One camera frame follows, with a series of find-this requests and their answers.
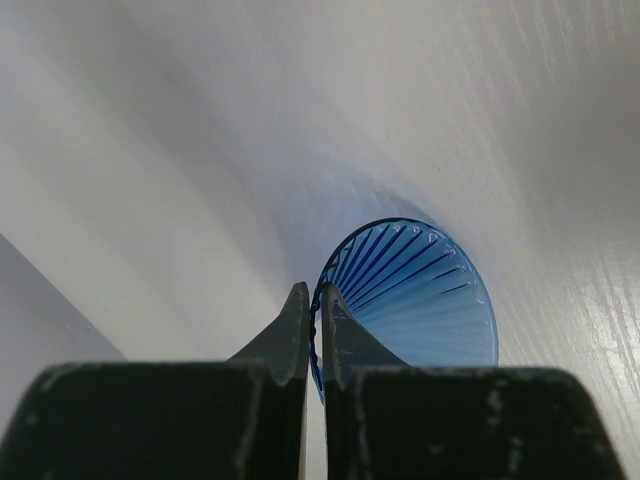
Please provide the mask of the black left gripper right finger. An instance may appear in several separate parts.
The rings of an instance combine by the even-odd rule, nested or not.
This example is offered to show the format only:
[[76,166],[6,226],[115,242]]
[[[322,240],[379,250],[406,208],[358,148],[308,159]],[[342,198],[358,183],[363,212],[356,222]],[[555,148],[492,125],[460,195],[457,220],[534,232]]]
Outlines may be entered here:
[[582,384],[547,368],[413,368],[322,294],[331,479],[621,479]]

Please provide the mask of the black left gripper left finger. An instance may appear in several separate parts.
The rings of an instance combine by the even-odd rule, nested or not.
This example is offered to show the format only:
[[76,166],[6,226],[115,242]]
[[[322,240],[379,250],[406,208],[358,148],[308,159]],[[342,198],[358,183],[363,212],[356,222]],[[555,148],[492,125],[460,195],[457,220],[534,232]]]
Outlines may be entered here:
[[22,397],[5,479],[298,479],[309,292],[225,361],[66,363]]

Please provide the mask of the blue ribbed glass dripper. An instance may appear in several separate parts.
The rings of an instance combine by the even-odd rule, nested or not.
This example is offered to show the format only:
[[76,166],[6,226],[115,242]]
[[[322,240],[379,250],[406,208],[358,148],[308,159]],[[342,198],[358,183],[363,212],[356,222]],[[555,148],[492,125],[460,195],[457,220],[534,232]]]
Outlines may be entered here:
[[481,275],[462,248],[432,225],[385,218],[348,235],[319,275],[313,327],[327,283],[338,288],[362,327],[411,366],[499,362],[497,322]]

